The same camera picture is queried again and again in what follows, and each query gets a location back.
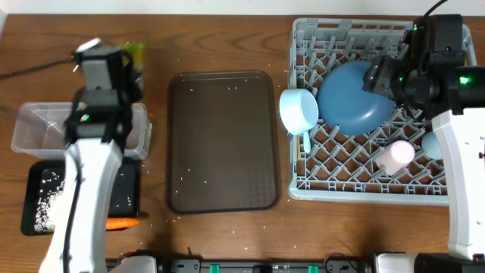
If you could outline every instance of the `gray dish rack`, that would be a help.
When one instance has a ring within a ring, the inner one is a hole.
[[[293,23],[289,48],[288,88],[305,88],[317,95],[325,77],[349,61],[368,61],[376,55],[402,58],[408,47],[401,38],[412,22],[301,18]],[[467,63],[477,63],[470,30],[463,25]],[[447,206],[443,163],[428,158],[421,138],[430,130],[402,108],[376,130],[360,136],[339,133],[323,120],[310,132],[311,152],[302,136],[288,134],[288,193],[294,199],[337,202],[375,202]],[[374,162],[387,144],[405,140],[413,145],[413,162],[389,176]]]

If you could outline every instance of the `white debris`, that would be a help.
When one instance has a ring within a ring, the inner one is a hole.
[[[62,193],[64,191],[64,180],[55,180],[52,183],[56,183],[53,190],[40,189],[39,192],[45,193],[39,197],[36,209],[36,219],[34,222],[34,230],[37,232],[52,232],[55,229],[55,216],[58,215],[59,207],[61,205],[56,205],[60,202],[64,202],[62,199]]]

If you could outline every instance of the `orange carrot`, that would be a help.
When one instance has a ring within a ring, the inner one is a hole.
[[[106,230],[112,231],[120,228],[131,228],[138,225],[136,218],[108,218],[106,221]]]

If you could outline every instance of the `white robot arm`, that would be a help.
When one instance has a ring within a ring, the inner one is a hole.
[[[445,165],[449,198],[448,251],[474,260],[485,253],[485,108],[451,110],[432,120]]]
[[[86,88],[76,95],[65,122],[66,177],[55,204],[54,236],[39,272],[106,272],[105,233],[111,190],[132,128],[131,104],[141,98],[129,52],[96,48],[99,39],[81,45],[74,60]],[[128,258],[119,272],[155,273],[149,256]]]

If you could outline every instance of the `wooden table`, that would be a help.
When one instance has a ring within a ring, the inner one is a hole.
[[[178,218],[165,205],[170,79],[185,72],[265,71],[273,79],[277,106],[286,85],[287,47],[295,19],[162,15],[8,17],[0,40],[0,74],[66,58],[76,46],[94,36],[112,42],[148,42],[143,102],[153,123],[153,137],[150,156],[143,162],[140,205],[149,216],[138,227],[108,233],[107,257],[135,249],[153,249],[170,258],[187,254],[188,246],[205,259],[315,260],[333,252],[365,256],[379,251],[447,251],[447,208],[290,199],[286,193],[286,131],[279,118],[283,197],[275,208]],[[478,62],[484,63],[485,19],[466,18],[465,23],[471,28]],[[2,80],[0,109],[16,111],[25,102],[67,102],[82,85],[82,75],[72,73],[70,65]],[[0,271],[35,272],[51,237],[22,235],[20,217],[27,173],[39,159],[12,152],[15,116],[11,111],[2,114],[5,115],[0,115]]]

